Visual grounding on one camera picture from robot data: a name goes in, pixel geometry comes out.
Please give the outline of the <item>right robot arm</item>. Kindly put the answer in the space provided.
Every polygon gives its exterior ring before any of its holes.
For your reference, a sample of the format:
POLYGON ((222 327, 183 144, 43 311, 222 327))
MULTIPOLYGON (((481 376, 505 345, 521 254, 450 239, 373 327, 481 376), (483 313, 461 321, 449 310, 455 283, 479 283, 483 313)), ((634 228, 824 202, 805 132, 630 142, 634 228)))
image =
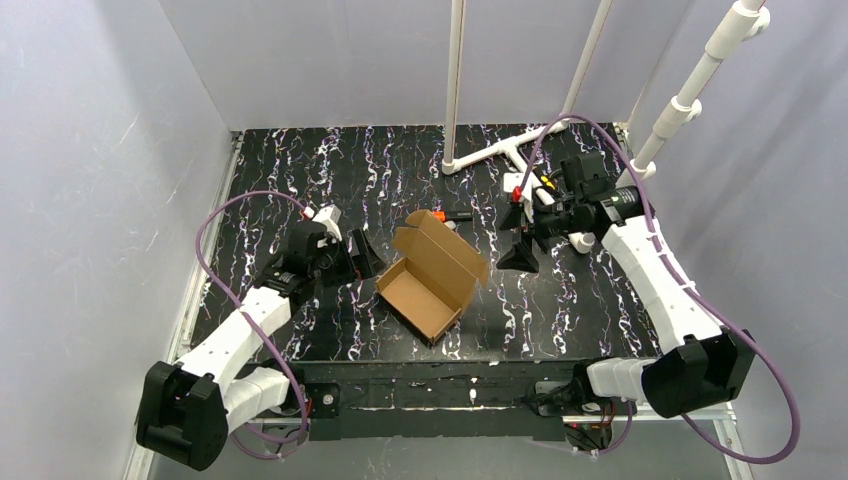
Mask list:
POLYGON ((594 234, 648 312, 661 354, 581 361, 567 385, 527 400, 541 408, 579 408, 618 398, 672 418, 736 399, 754 360, 752 348, 686 293, 689 280, 668 271, 672 255, 659 239, 652 207, 636 187, 617 186, 600 161, 594 152, 561 162, 556 173, 563 184, 549 205, 531 199, 535 189, 521 184, 521 173, 505 174, 509 207, 498 228, 514 231, 515 241, 497 266, 536 273, 535 247, 547 253, 554 240, 570 233, 594 234))

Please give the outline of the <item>orange capped black marker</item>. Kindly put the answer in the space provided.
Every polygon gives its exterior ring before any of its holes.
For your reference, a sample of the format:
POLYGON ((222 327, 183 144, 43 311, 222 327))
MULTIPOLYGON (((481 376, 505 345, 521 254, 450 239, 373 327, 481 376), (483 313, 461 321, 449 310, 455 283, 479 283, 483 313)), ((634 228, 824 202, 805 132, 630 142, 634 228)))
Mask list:
POLYGON ((470 210, 433 210, 432 214, 442 223, 470 222, 474 219, 474 213, 470 210))

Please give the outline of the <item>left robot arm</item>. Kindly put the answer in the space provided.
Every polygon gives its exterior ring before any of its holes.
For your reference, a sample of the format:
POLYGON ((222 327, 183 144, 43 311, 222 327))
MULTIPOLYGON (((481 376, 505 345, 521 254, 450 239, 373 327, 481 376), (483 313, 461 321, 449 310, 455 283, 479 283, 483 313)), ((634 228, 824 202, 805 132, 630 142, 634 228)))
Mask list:
POLYGON ((194 470, 207 469, 227 437, 293 396, 302 426, 309 404, 292 365, 278 359, 242 373, 319 285, 347 285, 384 269, 363 229, 341 233, 330 220, 304 220, 260 270, 235 310, 196 348, 146 373, 136 421, 138 445, 194 470))

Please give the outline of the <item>brown cardboard box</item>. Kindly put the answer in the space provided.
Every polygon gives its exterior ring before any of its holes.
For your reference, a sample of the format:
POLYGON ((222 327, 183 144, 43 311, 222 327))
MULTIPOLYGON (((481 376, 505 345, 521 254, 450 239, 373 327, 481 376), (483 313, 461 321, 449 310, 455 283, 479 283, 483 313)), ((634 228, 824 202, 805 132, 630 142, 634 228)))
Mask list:
POLYGON ((434 344, 487 284, 489 263, 434 212, 420 209, 396 229, 401 257, 376 281, 376 290, 428 343, 434 344))

